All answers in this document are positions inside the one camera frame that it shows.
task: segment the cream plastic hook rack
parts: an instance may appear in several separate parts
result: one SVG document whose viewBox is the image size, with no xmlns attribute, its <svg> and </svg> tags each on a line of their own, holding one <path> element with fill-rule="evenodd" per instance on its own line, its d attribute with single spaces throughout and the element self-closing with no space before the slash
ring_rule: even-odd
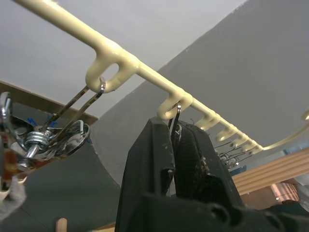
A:
<svg viewBox="0 0 309 232">
<path fill-rule="evenodd" d="M 115 42 L 107 39 L 97 31 L 90 28 L 81 20 L 60 7 L 56 2 L 51 0 L 14 1 L 95 50 L 97 57 L 86 73 L 86 84 L 94 92 L 99 92 L 100 90 L 100 76 L 109 66 L 116 63 L 119 66 L 119 70 L 115 76 L 106 82 L 104 93 L 109 93 L 118 89 L 133 74 L 137 74 L 169 94 L 169 97 L 162 103 L 157 111 L 159 118 L 168 120 L 175 117 L 176 108 L 172 110 L 170 110 L 170 108 L 178 102 L 180 102 L 182 106 L 182 111 L 191 106 L 204 114 L 204 117 L 196 123 L 198 127 L 206 131 L 217 123 L 220 123 L 224 125 L 225 129 L 218 133 L 218 141 L 226 140 L 236 134 L 238 135 L 238 138 L 232 142 L 232 145 L 239 146 L 246 143 L 243 146 L 243 151 L 249 151 L 252 154 L 256 154 L 262 150 L 269 150 L 287 143 L 302 134 L 309 127 L 309 123 L 307 123 L 300 131 L 292 134 L 291 136 L 275 144 L 262 147 L 256 141 L 249 138 L 248 135 L 238 130 L 234 125 L 221 118 L 221 116 L 213 110 L 193 98 L 182 88 L 176 86 L 159 73 L 148 67 L 146 64 L 139 61 L 134 55 L 124 50 Z M 304 114 L 303 119 L 309 120 L 308 111 Z"/>
</svg>

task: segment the white ceiling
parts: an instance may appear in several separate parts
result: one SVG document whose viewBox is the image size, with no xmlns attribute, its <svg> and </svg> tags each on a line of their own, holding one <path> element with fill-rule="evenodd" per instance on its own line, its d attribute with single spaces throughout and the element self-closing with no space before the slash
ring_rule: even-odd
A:
<svg viewBox="0 0 309 232">
<path fill-rule="evenodd" d="M 58 3 L 158 70 L 244 1 L 59 0 Z M 65 104 L 85 86 L 84 76 L 94 58 L 95 52 L 87 45 L 16 3 L 0 1 L 0 80 Z M 142 82 L 142 78 L 132 77 L 115 92 L 103 95 L 87 112 L 101 116 Z M 86 99 L 77 103 L 76 108 Z"/>
</svg>

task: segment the white cloth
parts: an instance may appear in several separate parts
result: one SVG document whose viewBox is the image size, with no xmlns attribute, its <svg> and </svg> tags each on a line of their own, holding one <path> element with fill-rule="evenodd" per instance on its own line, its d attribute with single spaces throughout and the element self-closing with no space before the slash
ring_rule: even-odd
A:
<svg viewBox="0 0 309 232">
<path fill-rule="evenodd" d="M 309 173 L 295 177 L 300 205 L 309 212 Z"/>
</svg>

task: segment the wooden dowel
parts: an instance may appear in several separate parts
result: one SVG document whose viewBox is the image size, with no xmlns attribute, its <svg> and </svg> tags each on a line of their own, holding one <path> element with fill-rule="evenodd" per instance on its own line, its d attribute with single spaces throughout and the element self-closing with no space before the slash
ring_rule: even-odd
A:
<svg viewBox="0 0 309 232">
<path fill-rule="evenodd" d="M 309 173 L 309 148 L 233 177 L 240 195 Z"/>
</svg>

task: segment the gray angled wall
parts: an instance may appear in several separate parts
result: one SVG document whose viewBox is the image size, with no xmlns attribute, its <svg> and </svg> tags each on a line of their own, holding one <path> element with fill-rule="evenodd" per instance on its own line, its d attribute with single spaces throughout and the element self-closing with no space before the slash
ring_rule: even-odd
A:
<svg viewBox="0 0 309 232">
<path fill-rule="evenodd" d="M 309 107 L 308 9 L 307 0 L 250 0 L 159 72 L 260 144 L 272 144 L 300 129 Z M 94 147 L 118 183 L 128 150 L 166 97 L 143 83 L 93 126 Z M 200 118 L 192 109 L 181 114 Z M 306 139 L 308 133 L 244 164 Z"/>
</svg>

